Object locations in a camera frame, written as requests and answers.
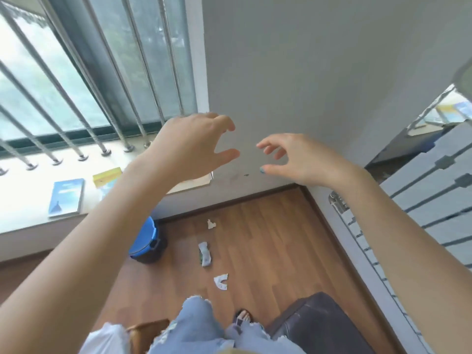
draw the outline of hand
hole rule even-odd
[[[264,165],[261,172],[292,179],[304,185],[321,185],[338,191],[348,172],[356,165],[344,159],[333,149],[304,134],[272,134],[257,144],[265,154],[273,153],[279,160],[288,155],[286,165]]]
[[[168,172],[175,184],[197,179],[239,157],[236,149],[215,153],[221,135],[235,128],[230,117],[216,113],[173,118],[142,156],[157,171]]]

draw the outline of foot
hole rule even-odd
[[[251,313],[246,309],[240,309],[235,313],[233,318],[233,323],[240,326],[244,321],[248,321],[249,323],[253,322]]]

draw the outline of dark leather seat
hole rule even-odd
[[[373,354],[354,323],[326,293],[298,299],[267,328],[277,339],[287,336],[307,354]]]

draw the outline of window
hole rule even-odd
[[[196,112],[184,0],[35,2],[0,5],[0,157],[132,150],[126,137]]]

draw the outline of white paper scrap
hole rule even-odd
[[[211,222],[209,219],[208,219],[208,229],[211,230],[212,228],[216,227],[216,223],[215,222]]]
[[[202,253],[202,267],[209,266],[211,263],[211,254],[209,253],[209,250],[208,250],[208,243],[202,242],[198,244],[198,248],[200,249],[200,252]]]
[[[228,286],[221,282],[226,281],[227,279],[228,279],[228,274],[226,273],[220,276],[216,276],[213,280],[215,281],[216,287],[218,287],[222,291],[226,291],[228,289]]]

